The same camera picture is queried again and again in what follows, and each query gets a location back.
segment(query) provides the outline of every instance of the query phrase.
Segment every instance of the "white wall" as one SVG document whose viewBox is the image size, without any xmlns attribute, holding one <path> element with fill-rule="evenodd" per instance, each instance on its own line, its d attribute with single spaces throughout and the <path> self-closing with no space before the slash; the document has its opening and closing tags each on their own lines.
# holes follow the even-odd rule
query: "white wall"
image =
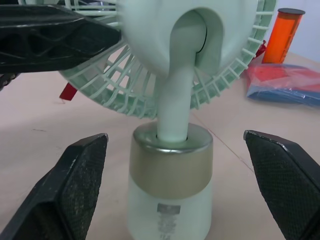
<svg viewBox="0 0 320 240">
<path fill-rule="evenodd" d="M 292 41 L 290 52 L 320 63 L 320 0 L 278 0 L 276 9 L 294 8 L 305 11 Z M 277 14 L 265 39 L 268 41 Z"/>
</svg>

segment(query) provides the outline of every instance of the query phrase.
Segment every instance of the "white cylindrical base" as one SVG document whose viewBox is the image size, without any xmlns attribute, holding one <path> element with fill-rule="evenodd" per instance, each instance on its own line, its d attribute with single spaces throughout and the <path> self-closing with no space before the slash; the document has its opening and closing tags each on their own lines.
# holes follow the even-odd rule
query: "white cylindrical base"
<svg viewBox="0 0 320 240">
<path fill-rule="evenodd" d="M 212 180 L 185 199 L 161 199 L 129 176 L 127 225 L 134 240 L 204 240 L 212 217 Z"/>
</svg>

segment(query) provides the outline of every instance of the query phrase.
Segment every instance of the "red plastic piece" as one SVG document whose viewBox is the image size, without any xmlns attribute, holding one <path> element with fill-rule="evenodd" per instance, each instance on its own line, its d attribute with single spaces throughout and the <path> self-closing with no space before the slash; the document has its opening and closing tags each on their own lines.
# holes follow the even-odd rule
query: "red plastic piece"
<svg viewBox="0 0 320 240">
<path fill-rule="evenodd" d="M 71 101 L 77 93 L 77 89 L 75 89 L 70 83 L 68 83 L 60 94 L 60 98 L 63 100 Z"/>
</svg>

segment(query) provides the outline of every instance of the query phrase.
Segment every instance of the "black lid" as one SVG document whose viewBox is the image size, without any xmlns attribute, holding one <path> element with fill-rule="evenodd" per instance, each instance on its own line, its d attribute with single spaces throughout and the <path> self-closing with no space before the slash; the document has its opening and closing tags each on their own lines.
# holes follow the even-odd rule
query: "black lid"
<svg viewBox="0 0 320 240">
<path fill-rule="evenodd" d="M 305 11 L 299 10 L 299 9 L 294 9 L 294 8 L 279 8 L 278 12 L 283 13 L 283 14 L 296 14 L 296 15 L 306 14 Z"/>
</svg>

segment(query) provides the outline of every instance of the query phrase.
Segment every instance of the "light green fan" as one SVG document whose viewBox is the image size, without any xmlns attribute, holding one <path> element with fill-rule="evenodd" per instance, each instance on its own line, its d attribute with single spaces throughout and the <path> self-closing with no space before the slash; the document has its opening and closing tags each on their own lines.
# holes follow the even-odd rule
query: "light green fan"
<svg viewBox="0 0 320 240">
<path fill-rule="evenodd" d="M 108 50 L 61 71 L 64 78 L 108 109 L 157 117 L 132 136 L 127 225 L 133 239 L 204 240 L 214 214 L 213 138 L 189 123 L 190 109 L 220 96 L 248 68 L 276 0 L 65 0 L 63 5 L 122 33 Z"/>
</svg>

